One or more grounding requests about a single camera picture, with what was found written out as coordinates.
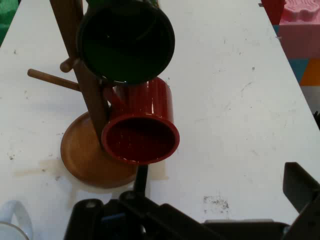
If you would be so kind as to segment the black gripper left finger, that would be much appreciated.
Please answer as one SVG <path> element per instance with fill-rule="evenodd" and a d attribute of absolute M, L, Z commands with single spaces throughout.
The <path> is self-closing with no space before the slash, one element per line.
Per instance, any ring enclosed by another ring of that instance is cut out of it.
<path fill-rule="evenodd" d="M 169 204 L 145 196 L 148 166 L 136 172 L 133 189 L 104 204 L 81 200 L 73 207 L 66 240 L 216 240 L 218 235 Z"/>

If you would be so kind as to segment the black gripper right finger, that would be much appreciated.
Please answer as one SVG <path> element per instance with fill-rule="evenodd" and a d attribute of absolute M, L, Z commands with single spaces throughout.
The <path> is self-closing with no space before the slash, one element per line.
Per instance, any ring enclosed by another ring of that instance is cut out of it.
<path fill-rule="evenodd" d="M 282 190 L 298 212 L 287 228 L 284 240 L 318 240 L 320 238 L 320 184 L 297 162 L 284 166 Z"/>

